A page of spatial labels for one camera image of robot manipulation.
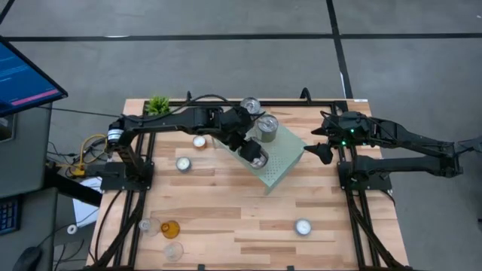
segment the green plant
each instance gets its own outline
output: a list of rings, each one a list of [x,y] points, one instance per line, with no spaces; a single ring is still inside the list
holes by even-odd
[[[169,98],[168,97],[159,97],[159,96],[152,97],[149,100],[147,110],[148,110],[149,115],[151,115],[151,116],[169,113],[171,111],[169,109]]]

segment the concrete floor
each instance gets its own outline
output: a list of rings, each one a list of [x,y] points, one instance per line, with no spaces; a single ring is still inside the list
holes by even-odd
[[[481,1],[336,0],[338,25],[349,33],[482,32]],[[16,0],[5,36],[174,35],[331,32],[318,0]],[[185,97],[342,98],[332,40],[17,42],[33,62],[69,92],[55,107],[118,114],[127,98]],[[343,40],[353,95],[369,99],[374,116],[411,131],[458,141],[482,134],[482,40]],[[54,111],[50,140],[72,152],[108,117]],[[406,157],[408,151],[383,151]],[[397,213],[410,265],[427,270],[479,270],[482,266],[480,156],[462,158],[465,174],[453,179],[423,173],[393,174]],[[61,198],[58,225],[73,219]],[[85,239],[61,234],[57,244]],[[75,252],[71,243],[65,255]],[[75,258],[87,256],[86,245]],[[61,246],[57,248],[57,257]],[[82,262],[59,269],[79,268]]]

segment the wooden table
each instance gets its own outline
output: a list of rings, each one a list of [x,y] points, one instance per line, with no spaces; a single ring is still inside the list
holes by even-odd
[[[144,101],[128,99],[124,113],[142,114]],[[367,102],[347,103],[350,111],[371,114]],[[265,109],[308,145],[326,141],[310,131],[321,125],[320,110],[329,108]],[[200,263],[207,269],[283,270],[288,265],[295,269],[358,269],[346,196],[337,176],[337,154],[327,166],[317,156],[304,154],[278,187],[264,196],[262,182],[225,149],[214,149],[208,140],[208,148],[198,151],[193,148],[192,138],[183,132],[156,134],[154,180],[144,209],[144,217],[180,223],[181,233],[174,241],[184,246],[185,254],[178,262],[168,262],[161,250],[171,240],[161,233],[155,237],[141,236],[136,269],[196,269]],[[381,157],[379,148],[365,146],[358,148],[358,154]],[[182,156],[192,160],[188,174],[175,168],[176,157]],[[98,222],[115,194],[104,194]],[[108,214],[99,253],[107,249],[119,231],[125,194],[119,196]],[[395,259],[407,264],[393,203],[379,191],[368,191],[367,196],[376,234]],[[311,220],[313,232],[308,237],[293,231],[298,218]],[[365,260],[370,265],[368,242],[363,233],[361,236]],[[129,235],[124,244],[123,264],[127,263],[130,240]]]

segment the computer mouse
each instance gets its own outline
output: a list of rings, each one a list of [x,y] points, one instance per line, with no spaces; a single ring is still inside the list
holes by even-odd
[[[18,258],[12,271],[35,271],[41,255],[42,250],[40,248],[27,248]]]

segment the metal can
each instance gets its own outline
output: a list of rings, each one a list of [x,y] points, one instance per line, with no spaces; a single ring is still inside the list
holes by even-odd
[[[272,142],[276,138],[276,131],[278,130],[278,120],[275,116],[265,114],[258,118],[258,138],[261,142]]]
[[[239,105],[246,108],[250,114],[259,114],[261,110],[261,103],[253,97],[244,98]]]

